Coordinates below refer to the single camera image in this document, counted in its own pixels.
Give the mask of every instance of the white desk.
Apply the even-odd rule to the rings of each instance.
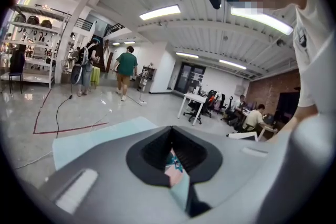
[[[274,134],[278,133],[278,130],[274,130],[274,129],[270,128],[270,127],[264,126],[264,127],[262,128],[262,131],[261,131],[259,137],[258,137],[258,141],[260,141],[260,139],[261,139],[262,136],[264,135],[264,132],[265,132],[265,131],[269,131],[269,132],[272,132],[272,133],[274,133]]]
[[[186,93],[186,94],[184,94],[184,98],[183,98],[183,101],[182,101],[182,104],[181,104],[181,107],[180,107],[180,111],[179,111],[179,113],[178,113],[178,115],[177,115],[177,118],[179,119],[180,118],[180,115],[181,115],[181,112],[182,112],[182,109],[183,109],[183,105],[184,105],[184,102],[185,102],[185,100],[186,99],[190,99],[190,100],[193,100],[193,101],[195,101],[195,102],[198,102],[198,103],[200,103],[201,105],[199,106],[200,108],[198,109],[198,112],[197,112],[197,115],[196,115],[196,117],[195,117],[195,119],[194,119],[194,122],[193,122],[193,126],[195,125],[195,123],[196,123],[196,121],[197,121],[197,118],[198,118],[198,116],[199,116],[199,114],[200,114],[200,112],[201,112],[201,110],[202,110],[202,106],[203,106],[203,104],[205,103],[205,97],[202,97],[202,96],[200,96],[200,95],[195,95],[195,94],[192,94],[192,93]]]

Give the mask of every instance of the glossy floor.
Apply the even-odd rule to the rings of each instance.
[[[213,113],[210,119],[202,116],[202,125],[188,121],[187,116],[177,113],[182,98],[172,94],[143,94],[146,105],[139,105],[140,93],[130,89],[125,102],[112,87],[97,87],[89,95],[78,97],[73,89],[73,98],[66,101],[59,109],[58,137],[64,137],[124,122],[138,116],[147,118],[157,126],[181,125],[205,132],[226,135],[233,131],[231,127]],[[26,84],[23,94],[18,85],[14,85],[13,96],[9,88],[2,92],[0,105],[4,122],[4,144],[14,167],[20,167],[51,152],[51,145],[56,138],[56,111],[58,106],[71,95],[70,85],[48,87],[38,84]],[[52,152],[36,163],[17,169],[18,175],[39,187],[44,179],[55,171]]]

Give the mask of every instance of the railing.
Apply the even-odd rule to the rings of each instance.
[[[35,4],[35,7],[43,7],[42,5],[39,5],[39,4]],[[58,9],[54,9],[54,8],[50,8],[51,10],[54,10],[56,12],[59,12],[59,13],[62,13],[63,15],[64,14],[67,14],[66,12],[63,12],[61,10],[58,10]],[[79,27],[79,28],[82,28],[83,30],[86,30],[86,31],[90,31],[91,27],[92,27],[92,24],[91,22],[89,22],[88,20],[84,20],[82,18],[78,18],[76,23],[75,23],[75,26]]]
[[[83,30],[90,31],[92,24],[93,23],[89,22],[88,20],[78,18],[75,23],[75,26],[82,28]]]
[[[106,30],[105,30],[105,35],[104,36],[108,36],[109,34],[114,33],[114,32],[116,32],[116,31],[118,31],[122,28],[125,28],[125,27],[121,24],[116,24],[116,25],[113,25],[113,26],[108,25]]]

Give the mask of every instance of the ceiling light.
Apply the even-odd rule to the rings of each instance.
[[[182,52],[177,52],[176,54],[180,55],[180,56],[187,56],[187,57],[192,57],[192,58],[198,58],[197,55],[193,55],[193,54],[184,54]]]
[[[233,62],[228,62],[228,61],[224,61],[224,60],[219,60],[219,62],[221,62],[221,63],[226,63],[227,65],[234,66],[234,67],[238,67],[238,68],[241,68],[241,69],[246,69],[246,67],[237,65],[236,63],[233,63]]]
[[[282,21],[275,19],[266,14],[253,13],[249,8],[231,8],[231,14],[236,16],[245,17],[251,20],[256,20],[262,24],[268,25],[278,31],[289,36],[293,32],[293,28],[290,25],[283,23]]]
[[[152,19],[152,18],[164,16],[164,15],[177,14],[177,13],[181,13],[181,11],[179,9],[179,6],[175,5],[171,7],[160,8],[157,10],[153,10],[152,12],[142,14],[140,15],[140,18],[143,20],[148,20],[148,19]]]

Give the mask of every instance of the brick wall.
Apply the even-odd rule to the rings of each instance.
[[[265,113],[274,114],[281,92],[297,92],[300,87],[300,74],[296,69],[271,78],[250,82],[246,94],[247,103],[257,102],[265,105]]]

